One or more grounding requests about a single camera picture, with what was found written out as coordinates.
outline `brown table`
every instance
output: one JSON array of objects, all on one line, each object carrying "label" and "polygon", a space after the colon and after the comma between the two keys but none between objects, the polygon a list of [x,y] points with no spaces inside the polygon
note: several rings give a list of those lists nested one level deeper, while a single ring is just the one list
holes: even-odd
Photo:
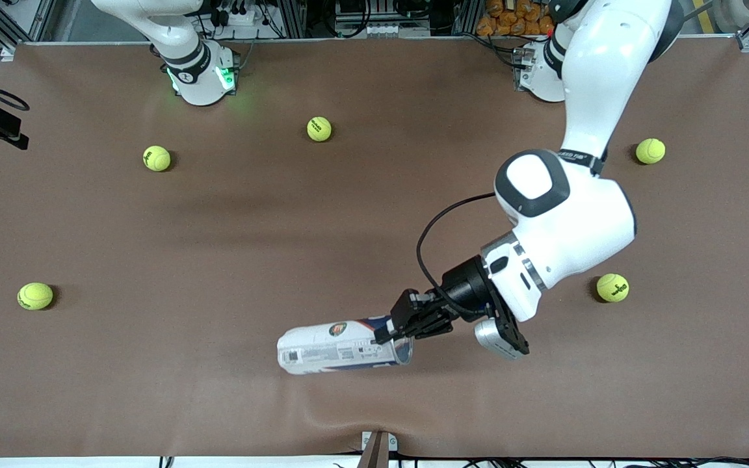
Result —
[{"label": "brown table", "polygon": [[[0,456],[331,453],[372,429],[414,456],[749,456],[749,54],[732,39],[649,66],[604,172],[637,239],[544,296],[531,356],[496,358],[459,323],[408,367],[320,376],[284,373],[277,337],[424,289],[425,223],[514,152],[557,149],[561,104],[467,41],[257,45],[237,97],[204,109],[145,47],[19,47],[0,86],[33,106],[29,151],[0,142]],[[329,142],[304,135],[314,115]],[[668,145],[655,166],[630,156],[646,137]],[[172,171],[143,167],[152,144]],[[455,211],[428,265],[507,229],[494,201]],[[612,270],[631,295],[596,302]],[[59,290],[51,310],[19,308],[30,281]]]}]

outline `yellow-green tennis ball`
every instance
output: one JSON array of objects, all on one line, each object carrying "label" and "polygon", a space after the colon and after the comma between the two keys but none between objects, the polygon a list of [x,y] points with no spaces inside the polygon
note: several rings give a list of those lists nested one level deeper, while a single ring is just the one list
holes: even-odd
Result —
[{"label": "yellow-green tennis ball", "polygon": [[43,283],[26,284],[21,287],[19,293],[16,295],[19,305],[29,311],[38,311],[39,309],[48,307],[51,299],[54,299],[54,292],[51,291],[49,285]]},{"label": "yellow-green tennis ball", "polygon": [[664,146],[663,142],[657,138],[647,138],[646,140],[643,140],[639,145],[637,145],[637,150],[635,150],[637,160],[643,164],[657,163],[661,158],[663,158],[664,154],[666,154],[666,146]]},{"label": "yellow-green tennis ball", "polygon": [[326,118],[312,118],[308,121],[308,136],[315,142],[324,142],[331,136],[331,124]]},{"label": "yellow-green tennis ball", "polygon": [[617,273],[608,273],[598,279],[597,293],[608,302],[621,302],[629,295],[629,282]]},{"label": "yellow-green tennis ball", "polygon": [[169,168],[171,162],[169,151],[163,146],[149,146],[146,151],[143,151],[143,164],[152,171],[163,171]]}]

